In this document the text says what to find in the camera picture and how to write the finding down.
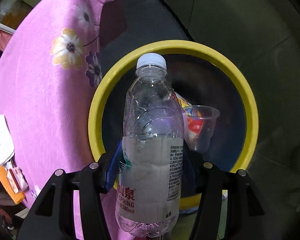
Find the bottle cap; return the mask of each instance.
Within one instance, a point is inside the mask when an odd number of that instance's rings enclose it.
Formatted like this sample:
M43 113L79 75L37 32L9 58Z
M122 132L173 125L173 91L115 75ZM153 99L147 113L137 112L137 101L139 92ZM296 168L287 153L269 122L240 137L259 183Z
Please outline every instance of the bottle cap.
M167 69L166 61L164 57L156 53L147 53L142 55L137 62L137 69L144 65L156 65Z

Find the bottle neck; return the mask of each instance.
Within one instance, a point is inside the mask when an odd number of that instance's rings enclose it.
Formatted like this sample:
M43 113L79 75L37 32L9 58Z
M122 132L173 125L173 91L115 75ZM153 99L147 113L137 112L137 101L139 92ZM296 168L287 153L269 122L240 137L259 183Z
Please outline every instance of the bottle neck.
M145 80L154 81L167 76L167 70L155 65L145 65L136 70L136 75Z

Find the plastic cup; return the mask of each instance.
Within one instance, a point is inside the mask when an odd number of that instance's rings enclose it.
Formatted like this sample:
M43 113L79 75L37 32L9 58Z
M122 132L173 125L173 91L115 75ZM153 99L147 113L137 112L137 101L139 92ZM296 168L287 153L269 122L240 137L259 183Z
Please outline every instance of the plastic cup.
M184 110L189 133L185 137L186 142L191 150L204 154L209 148L220 112L210 106L187 106Z

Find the screw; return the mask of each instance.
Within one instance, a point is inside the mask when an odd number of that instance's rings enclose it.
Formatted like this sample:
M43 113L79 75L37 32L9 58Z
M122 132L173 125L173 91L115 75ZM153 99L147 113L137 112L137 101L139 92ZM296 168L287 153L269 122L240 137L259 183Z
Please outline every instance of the screw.
M63 173L63 170L56 170L55 173L54 173L54 175L61 176L62 173Z
M207 169L211 169L211 168L213 167L212 163L210 163L210 162L205 162L205 163L203 164L203 166L204 166L205 168L207 168Z
M238 171L238 174L242 177L246 176L247 175L247 172L245 170L239 170Z
M94 170L94 169L96 169L98 167L99 167L98 163L90 163L90 165L89 165L89 168L92 169L92 170Z

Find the purple flower print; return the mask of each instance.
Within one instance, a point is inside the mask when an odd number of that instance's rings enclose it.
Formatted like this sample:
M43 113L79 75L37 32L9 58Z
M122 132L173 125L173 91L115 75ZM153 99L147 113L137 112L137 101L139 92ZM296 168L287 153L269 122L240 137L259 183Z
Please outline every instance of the purple flower print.
M97 88L102 79L101 67L99 63L100 54L98 52L92 54L92 52L89 51L89 55L86 56L86 62L88 64L86 76L89 78L89 85Z

